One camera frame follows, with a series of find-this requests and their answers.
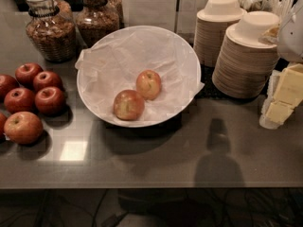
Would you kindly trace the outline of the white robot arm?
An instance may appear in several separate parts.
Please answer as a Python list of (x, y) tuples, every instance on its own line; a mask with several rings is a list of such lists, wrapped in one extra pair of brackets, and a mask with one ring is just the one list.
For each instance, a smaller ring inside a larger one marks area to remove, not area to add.
[(259, 124), (275, 130), (303, 101), (303, 0), (297, 0), (283, 18), (277, 33), (277, 52), (289, 64), (269, 78)]

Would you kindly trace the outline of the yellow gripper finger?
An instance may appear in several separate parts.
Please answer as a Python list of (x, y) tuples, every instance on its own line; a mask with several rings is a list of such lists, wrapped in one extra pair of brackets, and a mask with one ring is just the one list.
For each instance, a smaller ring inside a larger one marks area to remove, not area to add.
[(290, 62), (281, 72), (274, 70), (270, 76), (259, 124), (265, 129), (277, 129), (302, 101), (303, 64)]
[(258, 40), (263, 44), (277, 44), (279, 26), (272, 26), (263, 32)]

